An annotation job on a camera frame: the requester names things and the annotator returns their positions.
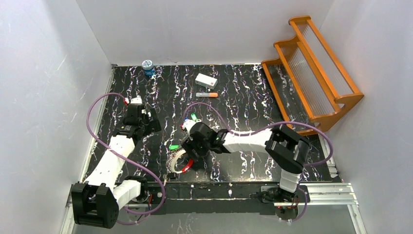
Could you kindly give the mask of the key with green tag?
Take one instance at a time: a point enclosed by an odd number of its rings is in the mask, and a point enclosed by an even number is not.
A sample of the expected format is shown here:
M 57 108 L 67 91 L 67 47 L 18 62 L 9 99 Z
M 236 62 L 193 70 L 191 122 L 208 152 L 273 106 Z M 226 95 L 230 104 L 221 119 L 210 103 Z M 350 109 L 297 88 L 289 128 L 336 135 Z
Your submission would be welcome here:
M 171 151 L 177 150 L 179 147 L 180 147 L 180 145 L 170 145 L 169 150 L 171 150 Z
M 201 122 L 202 120 L 199 119 L 195 113 L 190 114 L 191 120 L 193 120 L 194 122 Z

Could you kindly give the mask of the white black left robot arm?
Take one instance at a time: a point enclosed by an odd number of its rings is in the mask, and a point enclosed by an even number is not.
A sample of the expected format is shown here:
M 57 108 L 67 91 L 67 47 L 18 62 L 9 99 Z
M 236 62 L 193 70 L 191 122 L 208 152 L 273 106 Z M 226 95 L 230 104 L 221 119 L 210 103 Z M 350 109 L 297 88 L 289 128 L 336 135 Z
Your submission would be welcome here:
M 116 125 L 109 148 L 95 170 L 84 182 L 72 186 L 75 224 L 110 229 L 125 205 L 144 196 L 145 178 L 128 176 L 120 185 L 116 185 L 116 180 L 138 141 L 160 130 L 154 108 L 146 109 L 143 104 L 128 105 L 126 116 Z

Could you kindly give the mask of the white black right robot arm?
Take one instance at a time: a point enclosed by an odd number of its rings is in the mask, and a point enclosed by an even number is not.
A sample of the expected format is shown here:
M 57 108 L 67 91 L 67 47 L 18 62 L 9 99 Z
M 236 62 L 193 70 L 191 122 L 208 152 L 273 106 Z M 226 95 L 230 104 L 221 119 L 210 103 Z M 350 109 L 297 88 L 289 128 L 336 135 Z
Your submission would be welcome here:
M 188 137 L 181 144 L 194 162 L 208 152 L 217 154 L 233 152 L 267 153 L 281 168 L 279 188 L 295 193 L 310 150 L 310 143 L 285 124 L 268 126 L 258 132 L 214 131 L 202 122 L 187 119 L 181 129 Z

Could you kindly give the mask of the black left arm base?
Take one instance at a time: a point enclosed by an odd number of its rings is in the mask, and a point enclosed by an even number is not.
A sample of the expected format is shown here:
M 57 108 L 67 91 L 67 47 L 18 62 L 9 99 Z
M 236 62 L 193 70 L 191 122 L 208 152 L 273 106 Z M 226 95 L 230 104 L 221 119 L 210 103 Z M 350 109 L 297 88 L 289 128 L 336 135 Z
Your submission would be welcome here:
M 161 186 L 156 182 L 146 182 L 141 186 L 140 195 L 133 198 L 129 203 L 129 208 L 142 208 L 145 206 L 150 206 L 152 209 L 155 208 L 162 200 L 163 192 Z

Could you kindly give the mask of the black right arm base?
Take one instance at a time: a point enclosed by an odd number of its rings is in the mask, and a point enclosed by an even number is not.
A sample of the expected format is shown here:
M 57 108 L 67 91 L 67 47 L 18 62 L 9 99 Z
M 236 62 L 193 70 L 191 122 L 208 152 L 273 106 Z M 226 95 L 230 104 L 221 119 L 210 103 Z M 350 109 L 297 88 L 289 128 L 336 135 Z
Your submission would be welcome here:
M 264 204 L 273 204 L 279 220 L 292 222 L 301 218 L 311 201 L 306 186 L 300 186 L 295 192 L 282 190 L 277 186 L 261 186 L 258 192 L 249 195 Z

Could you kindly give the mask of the white orange marker pen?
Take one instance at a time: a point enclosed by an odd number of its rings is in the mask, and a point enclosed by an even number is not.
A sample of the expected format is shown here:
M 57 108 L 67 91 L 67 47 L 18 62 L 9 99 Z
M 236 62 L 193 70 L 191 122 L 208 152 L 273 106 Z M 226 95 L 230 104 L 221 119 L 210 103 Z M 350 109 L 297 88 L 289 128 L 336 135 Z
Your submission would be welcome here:
M 198 98 L 217 98 L 218 93 L 196 93 L 195 96 Z

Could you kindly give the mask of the blue jar with white lid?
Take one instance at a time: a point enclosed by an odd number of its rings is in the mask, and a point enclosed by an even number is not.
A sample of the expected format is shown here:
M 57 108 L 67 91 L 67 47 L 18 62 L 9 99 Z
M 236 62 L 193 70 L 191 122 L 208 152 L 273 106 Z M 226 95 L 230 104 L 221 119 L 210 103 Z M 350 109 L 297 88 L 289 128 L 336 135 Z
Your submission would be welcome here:
M 142 62 L 142 70 L 144 74 L 148 77 L 153 76 L 155 73 L 155 68 L 152 60 L 147 59 Z

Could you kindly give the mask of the white green small box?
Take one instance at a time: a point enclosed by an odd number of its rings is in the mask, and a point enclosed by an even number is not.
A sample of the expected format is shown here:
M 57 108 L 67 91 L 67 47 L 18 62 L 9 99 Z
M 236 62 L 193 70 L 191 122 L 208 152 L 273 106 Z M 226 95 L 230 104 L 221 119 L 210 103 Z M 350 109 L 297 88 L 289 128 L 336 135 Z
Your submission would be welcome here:
M 217 85 L 217 81 L 218 80 L 216 78 L 213 78 L 213 77 L 201 74 L 201 73 L 199 73 L 195 78 L 196 84 L 209 88 L 209 89 L 215 89 Z

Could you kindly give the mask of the orange wooden tiered rack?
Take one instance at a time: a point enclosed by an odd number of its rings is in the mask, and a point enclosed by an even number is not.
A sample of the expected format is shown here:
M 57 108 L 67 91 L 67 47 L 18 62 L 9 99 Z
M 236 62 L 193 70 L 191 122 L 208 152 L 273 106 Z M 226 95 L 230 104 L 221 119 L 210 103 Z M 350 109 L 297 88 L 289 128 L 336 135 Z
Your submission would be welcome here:
M 291 121 L 287 106 L 277 91 L 270 68 L 280 65 L 291 81 L 307 119 L 322 131 L 329 131 L 364 97 L 310 16 L 292 17 L 292 38 L 273 44 L 278 58 L 264 60 L 261 66 L 278 104 L 281 116 Z

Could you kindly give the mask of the aluminium frame rail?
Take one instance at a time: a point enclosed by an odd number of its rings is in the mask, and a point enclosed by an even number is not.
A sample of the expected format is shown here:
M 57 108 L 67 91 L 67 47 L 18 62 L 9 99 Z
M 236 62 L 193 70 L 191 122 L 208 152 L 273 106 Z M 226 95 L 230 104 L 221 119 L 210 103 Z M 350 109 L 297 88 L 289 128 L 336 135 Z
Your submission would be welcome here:
M 166 184 L 168 201 L 259 201 L 259 194 L 276 187 L 275 182 L 171 182 Z M 350 183 L 302 183 L 297 192 L 299 204 L 307 197 L 309 205 L 358 205 Z

